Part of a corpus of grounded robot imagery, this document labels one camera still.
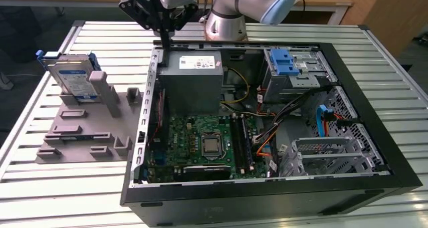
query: blue drive bay latch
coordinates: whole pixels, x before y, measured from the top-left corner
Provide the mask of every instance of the blue drive bay latch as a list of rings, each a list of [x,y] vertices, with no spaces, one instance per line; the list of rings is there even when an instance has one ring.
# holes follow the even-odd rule
[[[294,67],[294,58],[286,49],[270,49],[270,61],[276,75],[298,75],[300,73]]]

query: aluminum table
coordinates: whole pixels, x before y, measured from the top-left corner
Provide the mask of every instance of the aluminum table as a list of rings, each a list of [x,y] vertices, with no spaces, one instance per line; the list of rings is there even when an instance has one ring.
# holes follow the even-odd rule
[[[375,201],[346,215],[203,225],[203,227],[426,227],[428,96],[367,30],[357,26],[247,24],[250,41],[333,43],[385,127],[423,183],[411,193]],[[117,92],[144,89],[151,31],[133,22],[74,22],[62,53],[96,53]],[[201,40],[200,24],[187,24],[175,40]],[[45,73],[0,149],[2,227],[144,227],[119,206],[125,162],[34,163],[61,100]]]

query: power supply label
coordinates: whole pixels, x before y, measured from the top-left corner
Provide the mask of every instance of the power supply label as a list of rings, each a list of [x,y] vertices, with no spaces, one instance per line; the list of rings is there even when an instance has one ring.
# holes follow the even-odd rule
[[[58,70],[60,79],[80,102],[92,102],[97,97],[88,74],[84,70]]]
[[[179,69],[213,69],[213,56],[180,56]]]

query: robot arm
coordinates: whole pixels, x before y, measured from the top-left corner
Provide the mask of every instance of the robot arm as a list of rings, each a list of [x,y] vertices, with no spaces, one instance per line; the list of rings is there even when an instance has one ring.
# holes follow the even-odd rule
[[[204,33],[209,40],[235,41],[246,37],[244,16],[262,24],[276,25],[295,0],[212,0]],[[173,15],[176,7],[183,11]],[[163,48],[171,46],[175,30],[180,30],[197,10],[197,0],[121,0],[120,9],[145,29],[160,37]]]
[[[163,48],[171,46],[175,30],[180,30],[197,10],[197,0],[121,0],[119,8],[145,29],[160,37]],[[176,7],[183,11],[173,15]]]

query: sticker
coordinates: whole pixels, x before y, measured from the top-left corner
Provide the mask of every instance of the sticker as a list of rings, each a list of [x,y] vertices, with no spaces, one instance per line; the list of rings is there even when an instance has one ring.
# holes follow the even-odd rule
[[[78,101],[92,102],[97,94],[92,84],[88,82],[86,72],[84,70],[58,70],[57,75]]]
[[[274,172],[276,171],[276,164],[274,163],[274,161],[272,160],[270,160],[270,162],[268,162],[268,166],[270,166],[270,168],[274,170]]]
[[[307,68],[304,62],[303,62],[303,63],[294,63],[294,66],[295,66],[296,68]]]
[[[256,102],[263,103],[263,96],[260,94],[256,94]]]
[[[287,149],[287,146],[284,145],[284,144],[280,144],[280,147],[279,147],[279,149],[278,149],[278,152],[284,152],[286,151],[286,149]]]
[[[180,56],[179,69],[213,69],[213,56]]]

